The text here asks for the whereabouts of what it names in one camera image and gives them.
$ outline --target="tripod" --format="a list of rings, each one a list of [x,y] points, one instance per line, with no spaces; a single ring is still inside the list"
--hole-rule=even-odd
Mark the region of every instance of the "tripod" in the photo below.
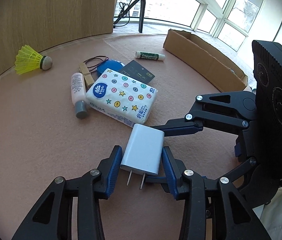
[[[116,27],[115,25],[119,22],[119,20],[121,20],[129,12],[129,10],[132,9],[139,1],[141,1],[139,32],[142,33],[145,13],[145,0],[134,0],[122,13],[119,14],[118,18],[113,23],[113,28]]]

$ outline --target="vinda logo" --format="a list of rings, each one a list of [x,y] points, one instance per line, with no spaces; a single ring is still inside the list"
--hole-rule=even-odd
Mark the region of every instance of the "vinda logo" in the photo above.
[[[95,97],[97,98],[102,98],[105,96],[106,93],[106,88],[108,87],[107,84],[104,83],[97,83],[94,87],[93,87],[93,94],[95,95]]]

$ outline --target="metal prong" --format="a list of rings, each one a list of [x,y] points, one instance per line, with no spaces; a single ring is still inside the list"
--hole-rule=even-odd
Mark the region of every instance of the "metal prong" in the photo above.
[[[130,171],[130,174],[129,174],[129,178],[128,178],[127,186],[129,185],[129,182],[130,182],[130,179],[131,179],[131,174],[132,174],[132,170]]]
[[[144,179],[145,179],[145,173],[143,173],[143,178],[142,178],[142,181],[141,181],[140,189],[142,189],[142,187],[143,187]]]

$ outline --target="yellow shuttlecock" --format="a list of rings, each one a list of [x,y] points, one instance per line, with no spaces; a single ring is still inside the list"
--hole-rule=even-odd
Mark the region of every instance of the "yellow shuttlecock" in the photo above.
[[[20,75],[37,68],[47,70],[51,67],[52,59],[49,56],[42,56],[29,45],[25,45],[16,56],[14,69]]]

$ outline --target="black card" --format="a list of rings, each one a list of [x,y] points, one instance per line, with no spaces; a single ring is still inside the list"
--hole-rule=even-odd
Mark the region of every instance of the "black card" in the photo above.
[[[148,84],[154,78],[154,75],[150,71],[148,71],[145,67],[142,67],[135,60],[126,64],[119,70],[119,73],[134,78],[144,84]]]

